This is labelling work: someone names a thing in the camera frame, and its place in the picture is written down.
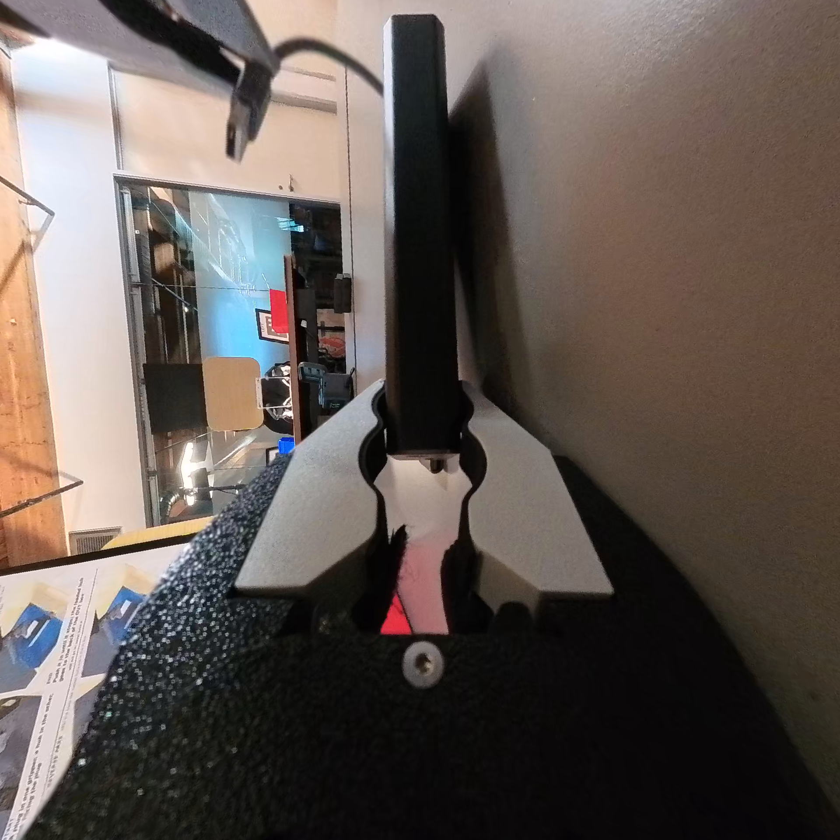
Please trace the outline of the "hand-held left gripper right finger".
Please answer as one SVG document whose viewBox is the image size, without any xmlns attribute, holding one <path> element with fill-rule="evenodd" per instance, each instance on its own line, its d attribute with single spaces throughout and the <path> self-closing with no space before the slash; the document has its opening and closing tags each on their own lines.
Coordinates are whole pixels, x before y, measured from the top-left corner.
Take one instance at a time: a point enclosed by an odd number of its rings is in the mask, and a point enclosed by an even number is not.
<svg viewBox="0 0 840 840">
<path fill-rule="evenodd" d="M 548 606 L 614 595 L 551 452 L 470 383 L 458 465 L 469 480 L 443 560 L 453 634 L 483 632 L 513 604 L 540 623 Z"/>
</svg>

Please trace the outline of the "black usb hub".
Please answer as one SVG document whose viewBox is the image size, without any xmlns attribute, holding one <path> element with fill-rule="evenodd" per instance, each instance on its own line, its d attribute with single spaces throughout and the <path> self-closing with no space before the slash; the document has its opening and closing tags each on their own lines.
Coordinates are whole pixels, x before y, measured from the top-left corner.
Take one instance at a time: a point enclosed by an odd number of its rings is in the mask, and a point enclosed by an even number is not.
<svg viewBox="0 0 840 840">
<path fill-rule="evenodd" d="M 461 425 L 445 31 L 399 14 L 383 36 L 386 449 L 437 465 Z"/>
</svg>

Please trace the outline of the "large red plastic bin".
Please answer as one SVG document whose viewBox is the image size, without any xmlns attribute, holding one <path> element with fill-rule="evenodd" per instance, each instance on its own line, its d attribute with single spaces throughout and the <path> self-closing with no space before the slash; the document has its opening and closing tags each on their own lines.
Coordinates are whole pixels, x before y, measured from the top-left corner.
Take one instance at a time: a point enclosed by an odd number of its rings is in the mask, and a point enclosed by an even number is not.
<svg viewBox="0 0 840 840">
<path fill-rule="evenodd" d="M 411 636 L 413 629 L 405 612 L 398 592 L 394 592 L 385 619 L 380 628 L 380 635 Z"/>
</svg>

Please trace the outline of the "studio light on stand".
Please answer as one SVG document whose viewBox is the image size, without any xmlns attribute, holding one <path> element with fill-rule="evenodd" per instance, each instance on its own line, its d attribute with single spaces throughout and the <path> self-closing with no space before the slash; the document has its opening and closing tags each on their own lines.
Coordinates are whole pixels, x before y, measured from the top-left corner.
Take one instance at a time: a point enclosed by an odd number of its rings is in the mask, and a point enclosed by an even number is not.
<svg viewBox="0 0 840 840">
<path fill-rule="evenodd" d="M 183 444 L 173 446 L 178 459 L 175 463 L 174 485 L 181 488 L 187 503 L 195 506 L 196 516 L 216 510 L 216 497 L 221 502 L 237 498 L 259 471 L 257 454 L 262 451 L 255 433 L 243 437 L 214 440 L 205 432 Z"/>
</svg>

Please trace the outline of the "silver air duct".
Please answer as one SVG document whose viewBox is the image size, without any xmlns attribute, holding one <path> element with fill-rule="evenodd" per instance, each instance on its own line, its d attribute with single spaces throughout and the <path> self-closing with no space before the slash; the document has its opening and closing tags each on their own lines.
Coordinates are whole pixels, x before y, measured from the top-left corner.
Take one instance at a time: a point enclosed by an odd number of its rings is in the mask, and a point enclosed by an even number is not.
<svg viewBox="0 0 840 840">
<path fill-rule="evenodd" d="M 181 488 L 166 490 L 158 501 L 158 524 L 161 526 L 186 522 L 196 518 L 194 505 L 187 503 L 186 495 Z"/>
</svg>

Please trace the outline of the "black monitor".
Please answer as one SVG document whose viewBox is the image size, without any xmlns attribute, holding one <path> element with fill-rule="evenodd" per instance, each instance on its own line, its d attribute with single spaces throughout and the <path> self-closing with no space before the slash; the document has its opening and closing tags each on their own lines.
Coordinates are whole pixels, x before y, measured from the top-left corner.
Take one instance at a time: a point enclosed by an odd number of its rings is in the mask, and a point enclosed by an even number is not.
<svg viewBox="0 0 840 840">
<path fill-rule="evenodd" d="M 152 434 L 207 427 L 201 364 L 146 363 L 143 386 Z"/>
</svg>

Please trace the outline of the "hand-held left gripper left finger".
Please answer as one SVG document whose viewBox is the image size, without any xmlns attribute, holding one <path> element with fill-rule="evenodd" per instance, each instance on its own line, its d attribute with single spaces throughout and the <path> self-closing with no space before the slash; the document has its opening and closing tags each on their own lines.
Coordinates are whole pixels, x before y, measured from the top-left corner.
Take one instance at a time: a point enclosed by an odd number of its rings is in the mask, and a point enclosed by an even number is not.
<svg viewBox="0 0 840 840">
<path fill-rule="evenodd" d="M 234 582 L 237 596 L 344 616 L 380 634 L 406 551 L 375 485 L 387 462 L 385 382 L 367 387 L 293 450 Z"/>
</svg>

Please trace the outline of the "metal vent grille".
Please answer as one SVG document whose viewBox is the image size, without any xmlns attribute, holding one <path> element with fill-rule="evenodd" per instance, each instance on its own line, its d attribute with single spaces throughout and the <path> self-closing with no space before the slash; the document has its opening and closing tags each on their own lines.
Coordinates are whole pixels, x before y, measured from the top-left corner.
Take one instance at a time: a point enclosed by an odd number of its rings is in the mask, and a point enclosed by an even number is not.
<svg viewBox="0 0 840 840">
<path fill-rule="evenodd" d="M 121 533 L 120 527 L 70 531 L 68 533 L 70 556 L 102 551 Z"/>
</svg>

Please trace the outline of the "printed instruction poster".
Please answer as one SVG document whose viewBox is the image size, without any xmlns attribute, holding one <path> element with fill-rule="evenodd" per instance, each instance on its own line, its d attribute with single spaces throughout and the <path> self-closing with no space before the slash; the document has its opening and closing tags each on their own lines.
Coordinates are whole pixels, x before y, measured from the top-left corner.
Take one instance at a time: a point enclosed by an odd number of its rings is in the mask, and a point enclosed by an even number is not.
<svg viewBox="0 0 840 840">
<path fill-rule="evenodd" d="M 2 575 L 2 838 L 25 833 L 67 771 L 136 613 L 185 548 L 139 543 Z"/>
</svg>

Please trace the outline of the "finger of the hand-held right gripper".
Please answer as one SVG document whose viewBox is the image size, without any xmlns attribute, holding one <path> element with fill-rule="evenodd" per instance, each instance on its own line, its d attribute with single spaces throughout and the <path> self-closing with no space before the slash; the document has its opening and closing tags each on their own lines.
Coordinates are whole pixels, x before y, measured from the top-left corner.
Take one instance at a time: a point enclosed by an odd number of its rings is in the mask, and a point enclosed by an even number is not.
<svg viewBox="0 0 840 840">
<path fill-rule="evenodd" d="M 54 39 L 141 73 L 175 79 L 191 72 L 227 85 L 239 68 L 223 45 L 169 2 L 1 2 L 2 25 Z"/>
<path fill-rule="evenodd" d="M 172 8 L 238 58 L 266 69 L 278 68 L 273 48 L 247 2 L 173 1 Z"/>
</svg>

